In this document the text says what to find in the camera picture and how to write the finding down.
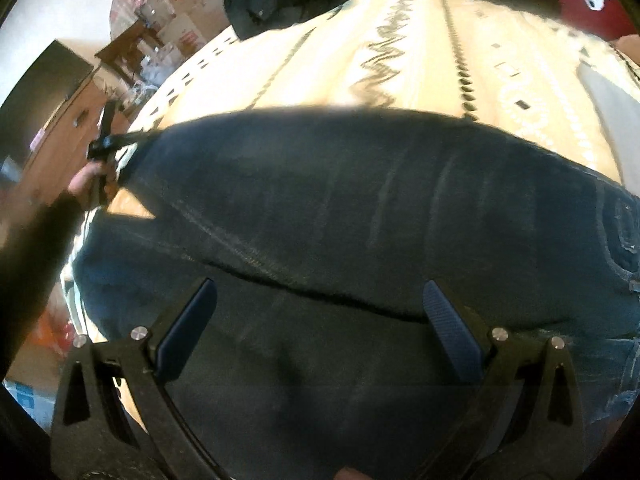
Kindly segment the person's left hand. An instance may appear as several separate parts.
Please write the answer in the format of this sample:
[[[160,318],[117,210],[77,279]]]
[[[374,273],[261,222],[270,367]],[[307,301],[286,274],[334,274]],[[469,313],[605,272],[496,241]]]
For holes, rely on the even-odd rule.
[[[67,192],[84,211],[107,205],[117,193],[116,165],[110,160],[90,160],[70,180]]]

